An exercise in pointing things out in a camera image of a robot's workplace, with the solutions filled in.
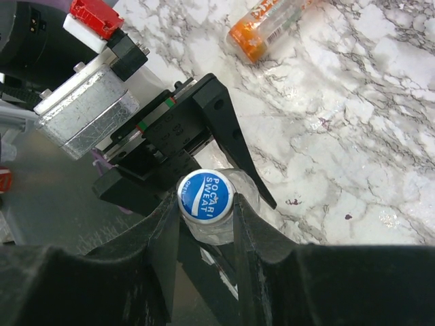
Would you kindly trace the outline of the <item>blue Pocari Sweat cap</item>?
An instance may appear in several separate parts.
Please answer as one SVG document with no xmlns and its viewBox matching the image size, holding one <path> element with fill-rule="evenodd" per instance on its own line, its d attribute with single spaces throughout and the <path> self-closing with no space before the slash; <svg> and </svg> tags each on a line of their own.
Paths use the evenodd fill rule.
<svg viewBox="0 0 435 326">
<path fill-rule="evenodd" d="M 199 225 L 217 223 L 227 217 L 232 210 L 234 193 L 233 184 L 218 170 L 194 170 L 177 185 L 182 216 Z"/>
</svg>

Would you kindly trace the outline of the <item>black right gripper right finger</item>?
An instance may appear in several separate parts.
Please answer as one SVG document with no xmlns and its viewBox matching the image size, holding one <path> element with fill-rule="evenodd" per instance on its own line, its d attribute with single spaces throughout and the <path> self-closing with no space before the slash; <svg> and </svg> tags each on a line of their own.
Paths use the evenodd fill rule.
<svg viewBox="0 0 435 326">
<path fill-rule="evenodd" d="M 243 325 L 433 325 L 434 248 L 297 244 L 234 197 Z"/>
</svg>

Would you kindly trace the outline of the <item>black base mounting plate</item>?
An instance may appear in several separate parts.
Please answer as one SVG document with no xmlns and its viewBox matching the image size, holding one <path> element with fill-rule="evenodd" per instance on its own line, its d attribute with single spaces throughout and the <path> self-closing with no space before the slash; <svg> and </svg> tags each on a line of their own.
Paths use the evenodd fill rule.
<svg viewBox="0 0 435 326">
<path fill-rule="evenodd" d="M 234 245 L 211 246 L 180 223 L 172 325 L 239 325 Z"/>
</svg>

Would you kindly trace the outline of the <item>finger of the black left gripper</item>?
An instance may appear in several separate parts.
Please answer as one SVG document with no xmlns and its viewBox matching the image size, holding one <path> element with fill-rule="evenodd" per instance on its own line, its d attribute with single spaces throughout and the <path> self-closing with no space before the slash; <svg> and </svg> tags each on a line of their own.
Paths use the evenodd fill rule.
<svg viewBox="0 0 435 326">
<path fill-rule="evenodd" d="M 154 175 L 143 180 L 119 168 L 110 169 L 92 185 L 99 200 L 144 217 L 158 207 L 172 188 L 173 185 Z"/>
<path fill-rule="evenodd" d="M 227 87 L 212 73 L 201 78 L 196 87 L 198 90 L 192 99 L 218 147 L 235 168 L 244 170 L 251 177 L 262 199 L 272 209 L 277 208 L 273 195 L 256 170 Z"/>
</svg>

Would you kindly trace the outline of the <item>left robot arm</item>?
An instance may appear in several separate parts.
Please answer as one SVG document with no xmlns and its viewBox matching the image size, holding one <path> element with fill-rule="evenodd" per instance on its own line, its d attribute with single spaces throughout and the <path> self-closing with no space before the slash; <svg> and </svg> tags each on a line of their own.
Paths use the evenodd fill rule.
<svg viewBox="0 0 435 326">
<path fill-rule="evenodd" d="M 103 157 L 100 200 L 150 214 L 216 141 L 275 208 L 228 89 L 213 74 L 166 89 L 123 23 L 108 1 L 2 1 L 1 93 L 35 113 L 37 129 L 69 157 Z"/>
</svg>

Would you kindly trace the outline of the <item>clear plastic bottle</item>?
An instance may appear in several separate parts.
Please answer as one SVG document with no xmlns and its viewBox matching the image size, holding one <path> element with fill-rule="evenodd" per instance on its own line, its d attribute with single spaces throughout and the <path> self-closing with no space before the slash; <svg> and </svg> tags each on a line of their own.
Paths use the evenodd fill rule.
<svg viewBox="0 0 435 326">
<path fill-rule="evenodd" d="M 179 211 L 197 241 L 214 246 L 234 241 L 235 194 L 244 195 L 255 212 L 260 211 L 258 188 L 243 170 L 198 169 L 179 180 Z"/>
</svg>

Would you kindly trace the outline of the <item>orange label tea bottle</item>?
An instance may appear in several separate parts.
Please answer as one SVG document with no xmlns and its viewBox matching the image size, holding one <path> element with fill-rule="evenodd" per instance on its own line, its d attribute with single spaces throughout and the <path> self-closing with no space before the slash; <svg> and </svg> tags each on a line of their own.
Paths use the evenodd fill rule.
<svg viewBox="0 0 435 326">
<path fill-rule="evenodd" d="M 259 1 L 229 30 L 227 44 L 239 58 L 255 64 L 314 3 L 305 0 Z"/>
</svg>

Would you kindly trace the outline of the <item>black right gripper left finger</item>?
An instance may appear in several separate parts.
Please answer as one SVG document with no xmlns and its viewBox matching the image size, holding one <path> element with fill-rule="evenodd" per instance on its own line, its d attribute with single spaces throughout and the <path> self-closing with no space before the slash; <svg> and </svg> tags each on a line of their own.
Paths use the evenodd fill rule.
<svg viewBox="0 0 435 326">
<path fill-rule="evenodd" d="M 166 325 L 179 245 L 177 196 L 86 255 L 1 247 L 2 325 Z"/>
</svg>

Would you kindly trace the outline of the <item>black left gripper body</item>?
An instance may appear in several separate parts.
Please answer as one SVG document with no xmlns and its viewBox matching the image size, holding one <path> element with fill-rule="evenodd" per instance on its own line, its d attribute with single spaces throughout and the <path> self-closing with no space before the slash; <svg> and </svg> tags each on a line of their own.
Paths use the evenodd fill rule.
<svg viewBox="0 0 435 326">
<path fill-rule="evenodd" d="M 111 168 L 119 168 L 143 180 L 152 175 L 174 185 L 183 175 L 199 168 L 195 155 L 214 140 L 192 99 L 196 81 L 175 85 L 110 136 L 103 157 Z"/>
</svg>

